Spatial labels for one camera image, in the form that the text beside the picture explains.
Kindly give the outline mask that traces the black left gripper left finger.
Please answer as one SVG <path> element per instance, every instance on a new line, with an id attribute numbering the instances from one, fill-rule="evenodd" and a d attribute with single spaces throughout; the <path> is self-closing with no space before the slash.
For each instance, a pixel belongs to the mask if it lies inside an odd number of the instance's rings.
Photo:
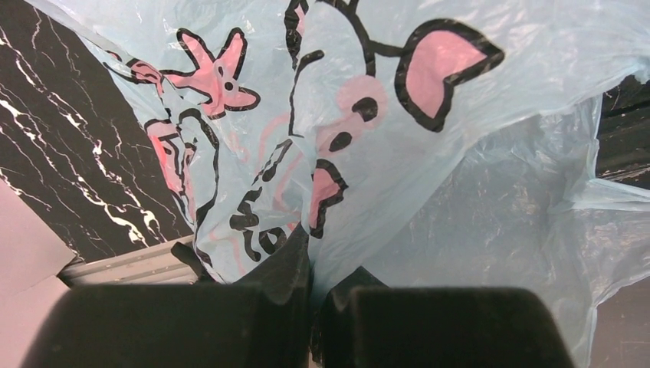
<path id="1" fill-rule="evenodd" d="M 54 306 L 26 367 L 306 367 L 307 233 L 233 284 L 92 285 Z"/>

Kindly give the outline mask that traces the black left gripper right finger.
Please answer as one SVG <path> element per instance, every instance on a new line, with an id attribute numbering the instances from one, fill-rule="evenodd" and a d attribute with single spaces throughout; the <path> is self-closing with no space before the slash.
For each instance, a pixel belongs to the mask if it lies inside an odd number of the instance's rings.
<path id="1" fill-rule="evenodd" d="M 357 268 L 317 315 L 323 367 L 571 367 L 541 299 L 512 287 L 389 287 Z"/>

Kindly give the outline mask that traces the light blue printed plastic bag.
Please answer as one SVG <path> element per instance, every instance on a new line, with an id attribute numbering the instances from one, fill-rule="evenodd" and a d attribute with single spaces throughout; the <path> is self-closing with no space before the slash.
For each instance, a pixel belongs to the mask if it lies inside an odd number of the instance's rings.
<path id="1" fill-rule="evenodd" d="M 37 1 L 110 72 L 209 275 L 294 229 L 314 300 L 538 294 L 573 361 L 649 275 L 649 193 L 595 177 L 601 99 L 649 78 L 647 1 Z"/>

